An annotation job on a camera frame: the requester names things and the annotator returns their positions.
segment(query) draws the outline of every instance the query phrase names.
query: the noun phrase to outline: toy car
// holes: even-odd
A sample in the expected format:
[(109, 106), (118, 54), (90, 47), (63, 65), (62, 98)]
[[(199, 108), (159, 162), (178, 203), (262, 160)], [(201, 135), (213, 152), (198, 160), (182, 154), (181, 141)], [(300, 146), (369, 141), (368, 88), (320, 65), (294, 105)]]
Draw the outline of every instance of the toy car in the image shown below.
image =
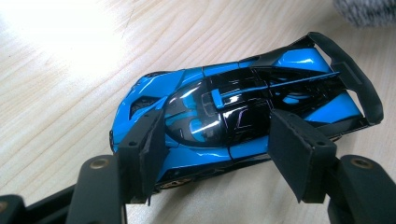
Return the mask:
[[(356, 92), (362, 111), (347, 90)], [(170, 189), (270, 160), (274, 108), (295, 113), (329, 138), (383, 118), (372, 83), (353, 60), (328, 37), (309, 33), (239, 62), (141, 77), (118, 108), (110, 145), (117, 154), (141, 118), (163, 110), (164, 137), (156, 141), (165, 142), (166, 156), (155, 188)]]

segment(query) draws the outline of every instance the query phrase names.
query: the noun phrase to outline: screw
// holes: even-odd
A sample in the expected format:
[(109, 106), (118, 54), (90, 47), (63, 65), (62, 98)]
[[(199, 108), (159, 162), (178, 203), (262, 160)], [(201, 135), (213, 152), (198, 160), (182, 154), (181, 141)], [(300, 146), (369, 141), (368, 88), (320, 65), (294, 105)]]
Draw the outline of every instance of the screw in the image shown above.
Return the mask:
[(0, 213), (4, 212), (8, 207), (7, 202), (0, 202)]
[(90, 167), (92, 169), (96, 170), (96, 169), (101, 169), (105, 166), (108, 166), (108, 164), (109, 164), (109, 161), (107, 159), (99, 159), (99, 160), (91, 162)]
[(373, 164), (370, 161), (360, 159), (360, 158), (352, 158), (350, 162), (362, 169), (373, 169)]

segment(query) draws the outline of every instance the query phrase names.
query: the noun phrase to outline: rear wing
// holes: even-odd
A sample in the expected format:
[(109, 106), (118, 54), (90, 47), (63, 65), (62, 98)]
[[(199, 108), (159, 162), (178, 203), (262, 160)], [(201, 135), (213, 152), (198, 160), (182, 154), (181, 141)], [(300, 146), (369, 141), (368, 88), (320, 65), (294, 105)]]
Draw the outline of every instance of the rear wing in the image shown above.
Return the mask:
[(339, 78), (346, 88), (356, 92), (368, 124), (372, 126), (380, 123), (384, 118), (384, 111), (373, 84), (352, 58), (329, 37), (310, 32), (291, 46), (312, 47), (314, 44), (317, 44), (332, 59), (330, 67), (334, 72), (340, 73)]
[(253, 61), (249, 65), (251, 68), (272, 66), (289, 50), (308, 49), (315, 45), (332, 59), (330, 67), (334, 73), (338, 74), (338, 78), (343, 82), (345, 88), (356, 92), (364, 114), (364, 118), (344, 120), (318, 127), (318, 129), (328, 137), (335, 137), (339, 134), (354, 132), (380, 123), (384, 118), (384, 112), (373, 84), (352, 58), (325, 35), (310, 32), (286, 47), (246, 58), (239, 63)]

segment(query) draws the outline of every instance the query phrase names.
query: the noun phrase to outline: car windshield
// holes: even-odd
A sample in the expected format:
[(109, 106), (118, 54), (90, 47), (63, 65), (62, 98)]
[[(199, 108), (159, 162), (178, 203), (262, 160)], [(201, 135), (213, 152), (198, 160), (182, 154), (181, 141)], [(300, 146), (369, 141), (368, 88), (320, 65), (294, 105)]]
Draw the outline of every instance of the car windshield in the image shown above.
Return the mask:
[(207, 80), (177, 90), (165, 103), (166, 133), (193, 147), (225, 145), (224, 122), (213, 103)]

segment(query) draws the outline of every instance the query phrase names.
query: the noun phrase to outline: table surface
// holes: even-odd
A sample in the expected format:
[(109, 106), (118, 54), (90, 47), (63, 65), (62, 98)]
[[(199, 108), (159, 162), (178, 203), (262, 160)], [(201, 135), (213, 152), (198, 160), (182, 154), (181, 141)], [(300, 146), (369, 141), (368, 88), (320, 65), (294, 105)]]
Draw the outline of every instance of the table surface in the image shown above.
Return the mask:
[[(141, 76), (237, 61), (309, 31), (338, 43), (373, 82), (380, 125), (337, 142), (396, 180), (396, 29), (351, 27), (332, 1), (2, 1), (0, 195), (34, 203), (76, 183), (110, 154), (117, 106)], [(298, 204), (269, 161), (128, 205), (130, 223), (328, 223), (325, 204)]]

